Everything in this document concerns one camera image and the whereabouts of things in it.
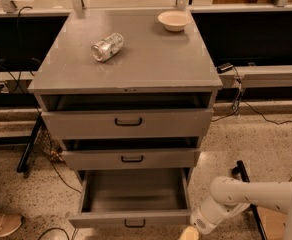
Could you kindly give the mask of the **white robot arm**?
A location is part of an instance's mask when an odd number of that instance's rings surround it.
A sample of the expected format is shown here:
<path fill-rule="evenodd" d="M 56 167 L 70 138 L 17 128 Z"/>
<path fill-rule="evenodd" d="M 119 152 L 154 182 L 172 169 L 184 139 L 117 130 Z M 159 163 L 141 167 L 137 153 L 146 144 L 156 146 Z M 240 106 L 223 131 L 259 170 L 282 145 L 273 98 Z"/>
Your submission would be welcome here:
<path fill-rule="evenodd" d="M 226 176 L 211 182 L 208 197 L 191 213 L 178 240 L 199 240 L 250 205 L 286 214 L 283 240 L 292 240 L 292 182 L 243 182 Z"/>

